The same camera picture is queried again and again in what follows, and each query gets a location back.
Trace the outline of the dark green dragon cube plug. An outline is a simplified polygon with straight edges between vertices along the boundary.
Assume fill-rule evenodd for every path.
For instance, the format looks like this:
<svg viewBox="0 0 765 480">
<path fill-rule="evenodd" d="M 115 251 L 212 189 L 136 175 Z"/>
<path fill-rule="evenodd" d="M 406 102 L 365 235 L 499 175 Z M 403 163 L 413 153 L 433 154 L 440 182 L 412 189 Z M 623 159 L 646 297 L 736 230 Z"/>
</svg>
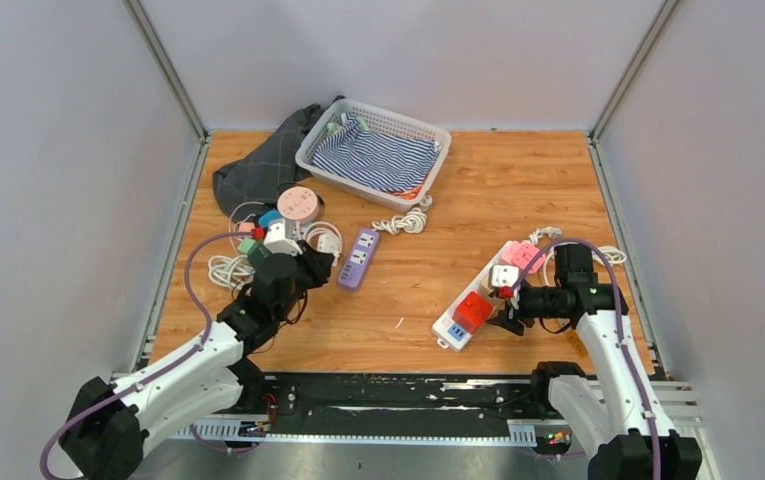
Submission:
<svg viewBox="0 0 765 480">
<path fill-rule="evenodd" d="M 271 256 L 271 252 L 262 244 L 253 242 L 246 251 L 246 256 L 251 267 L 258 271 L 264 266 L 267 258 Z"/>
</svg>

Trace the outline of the white cube plug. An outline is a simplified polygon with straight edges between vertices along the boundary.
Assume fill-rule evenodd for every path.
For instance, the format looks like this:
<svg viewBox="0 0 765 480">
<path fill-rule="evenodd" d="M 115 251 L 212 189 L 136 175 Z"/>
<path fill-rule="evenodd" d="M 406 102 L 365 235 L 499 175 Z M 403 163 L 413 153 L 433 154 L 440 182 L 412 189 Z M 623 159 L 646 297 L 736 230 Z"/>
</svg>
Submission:
<svg viewBox="0 0 765 480">
<path fill-rule="evenodd" d="M 317 250 L 331 254 L 335 260 L 338 260 L 342 252 L 342 242 L 334 233 L 324 232 L 317 238 Z"/>
</svg>

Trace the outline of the blue cube plug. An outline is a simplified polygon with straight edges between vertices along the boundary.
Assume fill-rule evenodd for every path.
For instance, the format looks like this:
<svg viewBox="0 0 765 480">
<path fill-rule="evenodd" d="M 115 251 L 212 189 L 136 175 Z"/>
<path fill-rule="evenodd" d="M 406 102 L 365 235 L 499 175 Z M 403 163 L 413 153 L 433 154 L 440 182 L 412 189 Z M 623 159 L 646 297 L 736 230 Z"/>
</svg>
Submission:
<svg viewBox="0 0 765 480">
<path fill-rule="evenodd" d="M 257 224 L 259 227 L 268 228 L 271 223 L 281 219 L 282 215 L 277 210 L 270 210 L 257 218 Z"/>
</svg>

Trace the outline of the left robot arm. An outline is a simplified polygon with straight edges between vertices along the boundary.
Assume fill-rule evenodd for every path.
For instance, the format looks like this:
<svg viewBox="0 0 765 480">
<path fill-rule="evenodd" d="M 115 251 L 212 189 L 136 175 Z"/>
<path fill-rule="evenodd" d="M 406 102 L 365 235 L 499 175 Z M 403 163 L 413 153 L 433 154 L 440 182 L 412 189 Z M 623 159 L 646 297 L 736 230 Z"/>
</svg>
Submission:
<svg viewBox="0 0 765 480">
<path fill-rule="evenodd" d="M 307 244 L 260 258 L 250 283 L 204 329 L 147 367 L 78 390 L 56 442 L 84 479 L 128 479 L 158 445 L 220 410 L 256 411 L 264 374 L 249 358 L 325 285 L 335 257 Z"/>
</svg>

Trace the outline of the white long power strip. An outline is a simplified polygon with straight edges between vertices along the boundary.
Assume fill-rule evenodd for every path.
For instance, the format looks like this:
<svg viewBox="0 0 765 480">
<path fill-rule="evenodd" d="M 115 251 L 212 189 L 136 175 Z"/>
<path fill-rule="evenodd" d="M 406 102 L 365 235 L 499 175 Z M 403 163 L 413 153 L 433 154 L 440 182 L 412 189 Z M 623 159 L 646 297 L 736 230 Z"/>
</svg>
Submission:
<svg viewBox="0 0 765 480">
<path fill-rule="evenodd" d="M 515 332 L 520 286 L 512 288 L 511 275 L 527 263 L 517 254 L 523 245 L 533 248 L 530 242 L 506 242 L 433 323 L 439 346 L 460 352 L 485 324 Z"/>
</svg>

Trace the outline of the purple power strip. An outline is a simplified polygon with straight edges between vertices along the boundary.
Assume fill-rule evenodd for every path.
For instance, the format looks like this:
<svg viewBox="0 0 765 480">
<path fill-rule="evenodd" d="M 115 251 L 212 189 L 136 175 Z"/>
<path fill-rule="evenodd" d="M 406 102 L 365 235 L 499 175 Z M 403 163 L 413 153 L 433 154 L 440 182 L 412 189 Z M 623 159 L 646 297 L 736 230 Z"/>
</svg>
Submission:
<svg viewBox="0 0 765 480">
<path fill-rule="evenodd" d="M 362 285 L 370 263 L 379 246 L 380 234 L 371 229 L 361 229 L 345 255 L 344 263 L 337 277 L 337 284 L 350 292 L 356 292 Z"/>
</svg>

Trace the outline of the red cube plug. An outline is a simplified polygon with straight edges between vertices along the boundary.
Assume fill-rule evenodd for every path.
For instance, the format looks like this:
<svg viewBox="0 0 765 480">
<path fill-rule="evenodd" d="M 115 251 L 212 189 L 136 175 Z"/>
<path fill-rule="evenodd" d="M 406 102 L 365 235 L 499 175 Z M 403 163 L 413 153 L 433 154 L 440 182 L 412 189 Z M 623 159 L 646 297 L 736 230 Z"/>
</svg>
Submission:
<svg viewBox="0 0 765 480">
<path fill-rule="evenodd" d="M 453 321 L 474 334 L 492 315 L 494 306 L 476 291 L 469 292 L 453 311 Z"/>
</svg>

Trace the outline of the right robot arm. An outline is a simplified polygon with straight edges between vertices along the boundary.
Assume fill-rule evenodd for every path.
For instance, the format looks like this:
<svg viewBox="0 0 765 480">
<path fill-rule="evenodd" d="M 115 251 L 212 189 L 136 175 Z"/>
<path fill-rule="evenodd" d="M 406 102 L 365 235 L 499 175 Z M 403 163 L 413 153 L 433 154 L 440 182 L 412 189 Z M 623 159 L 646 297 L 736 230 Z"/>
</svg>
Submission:
<svg viewBox="0 0 765 480">
<path fill-rule="evenodd" d="M 680 435 L 662 407 L 631 339 L 628 305 L 611 267 L 601 283 L 593 244 L 559 238 L 535 258 L 555 255 L 554 285 L 535 287 L 519 277 L 505 305 L 489 324 L 515 335 L 544 319 L 565 319 L 580 336 L 596 370 L 593 392 L 574 362 L 538 363 L 531 374 L 529 403 L 542 417 L 559 414 L 588 460 L 590 479 L 695 479 L 703 452 L 693 437 Z"/>
</svg>

